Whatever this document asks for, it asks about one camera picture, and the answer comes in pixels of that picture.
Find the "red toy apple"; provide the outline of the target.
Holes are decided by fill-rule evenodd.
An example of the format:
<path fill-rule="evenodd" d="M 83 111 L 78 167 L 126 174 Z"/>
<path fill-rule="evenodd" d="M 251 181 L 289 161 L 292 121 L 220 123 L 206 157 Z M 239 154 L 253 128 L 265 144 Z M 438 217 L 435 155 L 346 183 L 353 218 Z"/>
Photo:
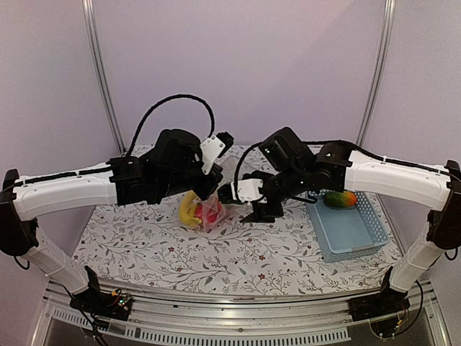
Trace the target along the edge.
<path fill-rule="evenodd" d="M 194 212 L 195 216 L 201 221 L 200 225 L 213 227 L 222 217 L 223 207 L 219 202 L 211 205 L 198 204 Z"/>

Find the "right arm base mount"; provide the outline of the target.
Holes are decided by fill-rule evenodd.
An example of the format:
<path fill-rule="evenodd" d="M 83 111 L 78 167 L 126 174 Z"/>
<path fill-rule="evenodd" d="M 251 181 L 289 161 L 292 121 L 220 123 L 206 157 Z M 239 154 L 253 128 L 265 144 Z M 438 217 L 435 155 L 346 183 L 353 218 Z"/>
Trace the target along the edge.
<path fill-rule="evenodd" d="M 351 298 L 347 301 L 348 312 L 353 321 L 377 319 L 371 323 L 372 332 L 381 338 L 397 335 L 404 319 L 408 317 L 410 303 L 407 293 L 390 288 L 390 267 L 382 280 L 380 290 L 368 296 Z"/>

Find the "light blue plastic basket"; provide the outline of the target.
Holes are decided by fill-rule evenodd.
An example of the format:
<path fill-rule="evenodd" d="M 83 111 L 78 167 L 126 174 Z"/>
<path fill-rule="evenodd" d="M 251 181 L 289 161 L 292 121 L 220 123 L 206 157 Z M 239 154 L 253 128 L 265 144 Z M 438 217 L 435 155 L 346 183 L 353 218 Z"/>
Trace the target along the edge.
<path fill-rule="evenodd" d="M 322 190 L 305 194 L 306 198 L 317 200 L 306 207 L 325 262 L 368 256 L 389 242 L 384 223 L 365 193 L 356 192 L 357 202 L 346 208 L 325 204 L 327 193 Z"/>

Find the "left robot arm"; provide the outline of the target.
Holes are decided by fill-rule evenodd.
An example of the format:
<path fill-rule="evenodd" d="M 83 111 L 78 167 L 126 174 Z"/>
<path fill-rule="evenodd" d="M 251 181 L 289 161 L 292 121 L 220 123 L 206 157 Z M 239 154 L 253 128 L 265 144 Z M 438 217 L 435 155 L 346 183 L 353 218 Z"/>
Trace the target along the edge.
<path fill-rule="evenodd" d="M 20 176 L 9 170 L 1 191 L 1 251 L 21 257 L 46 276 L 79 294 L 92 313 L 107 307 L 97 276 L 77 265 L 39 229 L 42 215 L 91 205 L 159 204 L 189 190 L 208 199 L 222 180 L 219 159 L 233 145 L 226 132 L 201 141 L 180 129 L 161 131 L 144 155 L 110 159 L 78 171 Z"/>

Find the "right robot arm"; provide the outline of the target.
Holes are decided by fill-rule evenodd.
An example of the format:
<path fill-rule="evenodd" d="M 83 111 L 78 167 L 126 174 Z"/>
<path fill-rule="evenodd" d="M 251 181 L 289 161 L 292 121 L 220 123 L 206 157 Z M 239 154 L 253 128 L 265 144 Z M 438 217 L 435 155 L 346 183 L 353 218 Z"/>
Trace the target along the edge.
<path fill-rule="evenodd" d="M 313 153 L 291 128 L 273 133 L 256 147 L 277 171 L 234 178 L 231 194 L 250 203 L 247 222 L 272 222 L 282 216 L 282 201 L 302 192 L 371 192 L 429 208 L 427 229 L 382 282 L 372 299 L 378 314 L 388 314 L 419 277 L 446 251 L 460 246 L 460 166 L 424 165 L 372 154 L 342 140 L 321 141 Z"/>

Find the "yellow toy bananas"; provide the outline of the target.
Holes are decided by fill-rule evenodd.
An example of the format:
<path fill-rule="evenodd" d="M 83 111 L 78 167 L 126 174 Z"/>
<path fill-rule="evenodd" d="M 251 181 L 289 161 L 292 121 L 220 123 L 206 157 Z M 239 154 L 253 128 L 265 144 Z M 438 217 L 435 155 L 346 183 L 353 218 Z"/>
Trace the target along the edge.
<path fill-rule="evenodd" d="M 190 228 L 197 228 L 202 223 L 202 220 L 196 216 L 198 204 L 196 202 L 197 195 L 193 191 L 189 191 L 183 197 L 179 205 L 179 220 Z"/>

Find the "green orange toy mango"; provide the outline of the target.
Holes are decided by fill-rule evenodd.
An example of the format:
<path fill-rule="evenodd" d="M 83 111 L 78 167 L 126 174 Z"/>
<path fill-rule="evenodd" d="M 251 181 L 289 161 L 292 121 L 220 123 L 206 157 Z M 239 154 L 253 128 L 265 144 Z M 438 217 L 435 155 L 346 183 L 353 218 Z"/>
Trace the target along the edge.
<path fill-rule="evenodd" d="M 332 208 L 350 208 L 357 204 L 357 196 L 350 191 L 327 192 L 323 196 L 324 203 Z"/>

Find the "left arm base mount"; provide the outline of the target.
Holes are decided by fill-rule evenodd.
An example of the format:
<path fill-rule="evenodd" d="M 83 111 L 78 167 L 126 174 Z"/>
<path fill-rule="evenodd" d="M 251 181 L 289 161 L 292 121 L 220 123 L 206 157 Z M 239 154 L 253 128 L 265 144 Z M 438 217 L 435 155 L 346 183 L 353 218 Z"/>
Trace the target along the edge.
<path fill-rule="evenodd" d="M 89 278 L 87 289 L 72 295 L 70 307 L 95 316 L 127 321 L 133 305 L 133 296 L 123 293 L 119 288 L 111 293 L 101 291 L 95 271 L 89 266 L 85 266 L 84 269 Z"/>

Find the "clear zip top bag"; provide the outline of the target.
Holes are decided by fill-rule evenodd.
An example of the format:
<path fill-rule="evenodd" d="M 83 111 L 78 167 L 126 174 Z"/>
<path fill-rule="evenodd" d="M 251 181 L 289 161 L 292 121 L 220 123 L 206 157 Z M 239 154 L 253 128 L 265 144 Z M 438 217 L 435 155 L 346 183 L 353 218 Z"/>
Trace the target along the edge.
<path fill-rule="evenodd" d="M 195 192 L 189 191 L 179 205 L 180 222 L 190 229 L 205 233 L 216 229 L 225 215 L 225 206 L 218 200 L 217 195 L 201 200 Z"/>

